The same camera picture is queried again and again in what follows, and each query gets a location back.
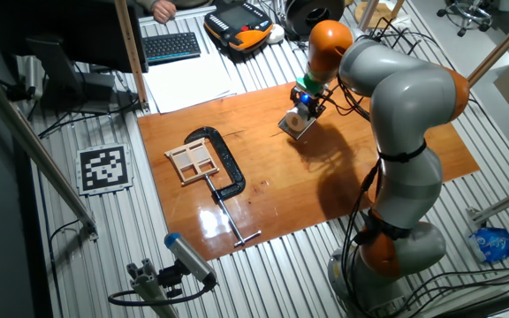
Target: person's hand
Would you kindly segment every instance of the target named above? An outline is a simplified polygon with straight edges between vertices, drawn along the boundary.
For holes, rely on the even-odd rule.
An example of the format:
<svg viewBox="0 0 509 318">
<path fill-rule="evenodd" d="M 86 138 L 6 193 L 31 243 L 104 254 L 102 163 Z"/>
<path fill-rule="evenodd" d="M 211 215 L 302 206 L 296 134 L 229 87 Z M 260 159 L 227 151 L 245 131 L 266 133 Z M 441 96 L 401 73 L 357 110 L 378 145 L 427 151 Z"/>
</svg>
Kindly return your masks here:
<svg viewBox="0 0 509 318">
<path fill-rule="evenodd" d="M 160 23 L 166 23 L 176 14 L 176 5 L 167 0 L 159 0 L 152 6 L 152 16 Z"/>
</svg>

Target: wooden block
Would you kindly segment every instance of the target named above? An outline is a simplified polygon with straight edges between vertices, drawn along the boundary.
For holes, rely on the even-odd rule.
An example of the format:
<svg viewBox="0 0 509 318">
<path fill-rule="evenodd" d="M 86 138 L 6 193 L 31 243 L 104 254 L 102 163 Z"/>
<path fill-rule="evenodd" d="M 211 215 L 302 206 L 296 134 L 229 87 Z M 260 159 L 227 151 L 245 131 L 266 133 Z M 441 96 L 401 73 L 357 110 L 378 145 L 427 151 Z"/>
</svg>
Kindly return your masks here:
<svg viewBox="0 0 509 318">
<path fill-rule="evenodd" d="M 385 18 L 389 21 L 392 18 L 396 18 L 403 3 L 404 0 L 398 0 L 396 5 L 394 6 L 393 11 L 388 9 L 388 6 L 386 4 L 378 4 L 375 12 L 372 15 L 372 19 L 370 19 L 370 22 L 368 23 L 368 28 L 375 28 L 376 25 L 378 24 L 378 21 L 380 21 L 381 18 Z M 362 13 L 364 12 L 366 7 L 367 7 L 366 2 L 361 2 L 360 4 L 357 5 L 357 8 L 354 10 L 354 17 L 356 18 L 357 22 L 361 21 Z M 380 29 L 385 28 L 386 26 L 387 26 L 386 22 L 384 21 L 380 21 L 380 24 L 378 24 L 378 28 Z"/>
<path fill-rule="evenodd" d="M 293 86 L 284 84 L 139 118 L 168 229 L 180 232 L 208 260 L 348 214 L 362 179 L 376 163 L 370 123 L 357 114 L 341 117 L 328 106 L 298 141 L 280 130 L 278 121 L 292 107 Z M 339 89 L 331 98 L 346 107 Z M 368 99 L 362 105 L 368 108 Z M 244 247 L 233 247 L 237 239 L 205 182 L 181 186 L 164 155 L 203 126 L 221 133 L 247 181 L 243 193 L 225 201 L 241 233 L 262 230 Z M 451 124 L 428 130 L 425 139 L 441 158 L 445 181 L 478 170 Z M 206 146 L 212 148 L 208 140 Z M 213 159 L 222 166 L 218 156 Z M 211 180 L 217 188 L 231 183 L 224 170 Z M 369 191 L 371 198 L 374 191 L 374 187 Z M 371 204 L 363 200 L 361 206 Z"/>
</svg>

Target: clamp handle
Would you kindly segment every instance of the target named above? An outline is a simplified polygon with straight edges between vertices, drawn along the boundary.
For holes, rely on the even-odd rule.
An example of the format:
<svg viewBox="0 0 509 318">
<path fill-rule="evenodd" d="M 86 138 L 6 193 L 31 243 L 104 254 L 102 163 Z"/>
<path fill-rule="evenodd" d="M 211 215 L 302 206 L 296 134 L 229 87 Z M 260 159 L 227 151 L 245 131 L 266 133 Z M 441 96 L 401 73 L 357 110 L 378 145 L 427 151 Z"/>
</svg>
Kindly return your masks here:
<svg viewBox="0 0 509 318">
<path fill-rule="evenodd" d="M 233 158 L 231 151 L 227 147 L 227 144 L 225 144 L 223 137 L 221 137 L 221 134 L 215 128 L 202 127 L 190 133 L 186 137 L 186 140 L 184 140 L 184 143 L 187 144 L 201 138 L 208 138 L 211 141 L 219 160 L 221 160 L 221 163 L 225 167 L 225 170 L 232 181 L 230 185 L 215 190 L 214 199 L 220 198 L 221 201 L 223 201 L 242 193 L 243 190 L 245 190 L 246 185 L 245 177 L 240 171 L 235 158 Z"/>
</svg>

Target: monitor stand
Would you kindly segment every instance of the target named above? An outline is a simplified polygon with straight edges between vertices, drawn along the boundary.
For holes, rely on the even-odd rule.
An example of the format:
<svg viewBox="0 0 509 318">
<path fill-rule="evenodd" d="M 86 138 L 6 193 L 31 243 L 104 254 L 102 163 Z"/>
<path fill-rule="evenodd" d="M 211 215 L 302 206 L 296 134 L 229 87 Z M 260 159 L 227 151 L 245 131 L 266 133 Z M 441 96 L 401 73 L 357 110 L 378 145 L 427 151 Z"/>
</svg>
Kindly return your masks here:
<svg viewBox="0 0 509 318">
<path fill-rule="evenodd" d="M 113 100 L 115 76 L 74 71 L 73 62 L 56 36 L 27 38 L 49 79 L 40 101 L 44 109 L 105 114 Z"/>
</svg>

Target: blue plastic bag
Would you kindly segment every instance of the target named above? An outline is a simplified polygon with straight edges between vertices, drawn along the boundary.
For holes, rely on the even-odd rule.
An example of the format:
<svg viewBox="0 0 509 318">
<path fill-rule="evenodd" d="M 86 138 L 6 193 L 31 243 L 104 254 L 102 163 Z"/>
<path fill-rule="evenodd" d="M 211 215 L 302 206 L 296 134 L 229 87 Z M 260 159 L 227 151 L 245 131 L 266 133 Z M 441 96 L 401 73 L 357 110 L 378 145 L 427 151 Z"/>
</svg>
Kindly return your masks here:
<svg viewBox="0 0 509 318">
<path fill-rule="evenodd" d="M 494 262 L 509 257 L 506 229 L 482 228 L 468 237 L 468 244 L 479 261 Z"/>
</svg>

